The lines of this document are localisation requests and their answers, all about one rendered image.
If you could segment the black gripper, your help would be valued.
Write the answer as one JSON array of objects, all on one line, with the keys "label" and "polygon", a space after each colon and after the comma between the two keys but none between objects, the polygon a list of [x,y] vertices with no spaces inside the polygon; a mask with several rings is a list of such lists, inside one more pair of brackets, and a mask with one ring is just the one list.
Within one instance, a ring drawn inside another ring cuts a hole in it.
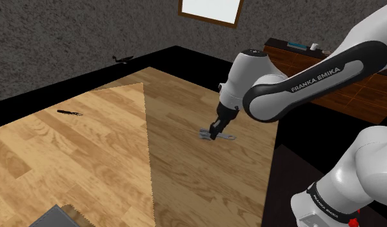
[{"label": "black gripper", "polygon": [[222,133],[230,121],[234,120],[239,113],[238,108],[228,108],[222,103],[217,106],[217,120],[210,125],[210,139],[215,140],[218,133]]}]

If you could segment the grey metal kitchen tool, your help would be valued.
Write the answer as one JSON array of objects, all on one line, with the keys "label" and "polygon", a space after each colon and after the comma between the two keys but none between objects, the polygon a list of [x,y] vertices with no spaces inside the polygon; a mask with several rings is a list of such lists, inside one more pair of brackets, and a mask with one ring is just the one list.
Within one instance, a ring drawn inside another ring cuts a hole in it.
[{"label": "grey metal kitchen tool", "polygon": [[[216,135],[216,137],[222,138],[222,139],[228,139],[228,140],[235,140],[236,139],[236,136],[225,134],[225,133],[218,133]],[[206,139],[206,140],[212,140],[211,133],[206,128],[201,128],[199,130],[199,138],[200,139]]]}]

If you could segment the small black curved object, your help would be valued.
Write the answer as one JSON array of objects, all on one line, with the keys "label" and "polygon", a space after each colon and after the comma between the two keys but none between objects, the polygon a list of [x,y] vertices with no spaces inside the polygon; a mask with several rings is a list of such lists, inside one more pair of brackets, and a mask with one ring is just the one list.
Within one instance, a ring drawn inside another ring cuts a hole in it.
[{"label": "small black curved object", "polygon": [[116,63],[123,63],[123,64],[126,64],[129,60],[133,59],[134,57],[133,56],[129,56],[129,57],[124,57],[124,58],[117,58],[116,56],[112,56],[112,59],[116,62]]}]

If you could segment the wooden framed window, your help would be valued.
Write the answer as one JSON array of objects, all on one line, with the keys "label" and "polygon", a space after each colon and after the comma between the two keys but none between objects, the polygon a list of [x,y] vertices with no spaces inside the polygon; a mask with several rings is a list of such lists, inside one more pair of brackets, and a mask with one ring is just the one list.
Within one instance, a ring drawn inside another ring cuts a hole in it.
[{"label": "wooden framed window", "polygon": [[178,15],[237,28],[244,0],[178,0]]}]

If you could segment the brown wooden sideboard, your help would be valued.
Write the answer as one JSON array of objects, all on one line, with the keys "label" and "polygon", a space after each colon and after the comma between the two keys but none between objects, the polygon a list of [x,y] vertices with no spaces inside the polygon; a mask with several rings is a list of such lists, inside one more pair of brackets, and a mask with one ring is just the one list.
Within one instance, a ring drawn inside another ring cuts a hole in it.
[{"label": "brown wooden sideboard", "polygon": [[[298,50],[286,41],[270,38],[264,44],[272,63],[288,77],[314,65],[328,56],[326,50]],[[324,95],[313,104],[378,124],[387,117],[387,70]]]}]

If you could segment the grey flat box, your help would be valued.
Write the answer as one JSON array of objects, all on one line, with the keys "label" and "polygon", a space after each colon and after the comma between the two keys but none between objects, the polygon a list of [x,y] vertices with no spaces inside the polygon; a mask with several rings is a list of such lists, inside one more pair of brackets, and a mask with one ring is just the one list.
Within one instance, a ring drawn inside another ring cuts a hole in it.
[{"label": "grey flat box", "polygon": [[80,225],[55,204],[29,227],[80,227]]}]

